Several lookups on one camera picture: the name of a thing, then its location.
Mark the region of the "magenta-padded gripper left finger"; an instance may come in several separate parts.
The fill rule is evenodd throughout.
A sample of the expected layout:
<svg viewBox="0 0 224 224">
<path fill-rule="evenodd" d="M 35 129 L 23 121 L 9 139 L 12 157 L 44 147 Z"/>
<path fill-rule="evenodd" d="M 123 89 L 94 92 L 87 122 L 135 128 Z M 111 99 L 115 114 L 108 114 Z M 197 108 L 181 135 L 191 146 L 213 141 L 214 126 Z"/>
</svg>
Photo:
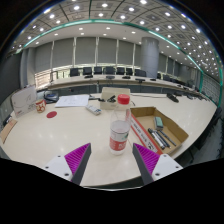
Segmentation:
<svg viewBox="0 0 224 224">
<path fill-rule="evenodd" d="M 43 167 L 43 169 L 79 185 L 83 178 L 90 155 L 91 144 L 87 143 L 66 155 L 58 155 L 54 157 Z"/>
</svg>

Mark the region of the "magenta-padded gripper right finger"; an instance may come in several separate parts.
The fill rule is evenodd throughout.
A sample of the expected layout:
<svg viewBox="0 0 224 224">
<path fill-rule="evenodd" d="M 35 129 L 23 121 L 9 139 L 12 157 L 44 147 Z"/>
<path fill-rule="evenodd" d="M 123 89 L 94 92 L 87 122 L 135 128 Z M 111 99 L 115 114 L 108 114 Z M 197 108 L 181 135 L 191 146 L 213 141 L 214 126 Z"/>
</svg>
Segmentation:
<svg viewBox="0 0 224 224">
<path fill-rule="evenodd" d="M 145 185 L 164 178 L 182 169 L 168 154 L 158 155 L 137 143 L 133 144 L 132 151 L 137 162 L 141 178 Z"/>
</svg>

